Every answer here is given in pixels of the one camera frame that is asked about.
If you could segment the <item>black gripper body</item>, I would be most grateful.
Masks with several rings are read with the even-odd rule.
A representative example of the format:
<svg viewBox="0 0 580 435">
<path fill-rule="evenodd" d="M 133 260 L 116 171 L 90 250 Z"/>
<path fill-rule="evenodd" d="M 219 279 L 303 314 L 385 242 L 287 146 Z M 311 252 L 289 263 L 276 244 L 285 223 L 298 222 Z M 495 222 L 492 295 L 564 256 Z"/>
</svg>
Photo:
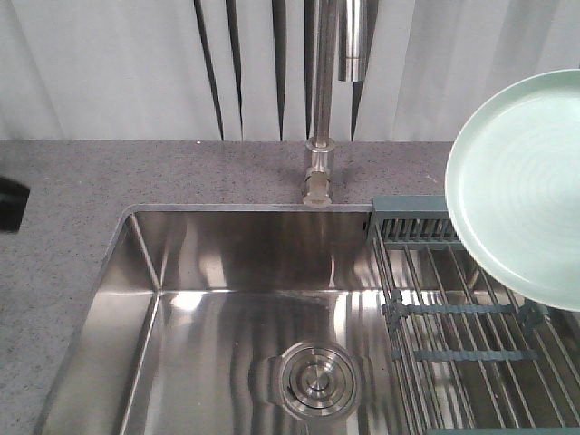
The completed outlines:
<svg viewBox="0 0 580 435">
<path fill-rule="evenodd" d="M 17 233 L 20 230 L 30 189 L 15 180 L 0 178 L 0 224 L 3 233 Z"/>
</svg>

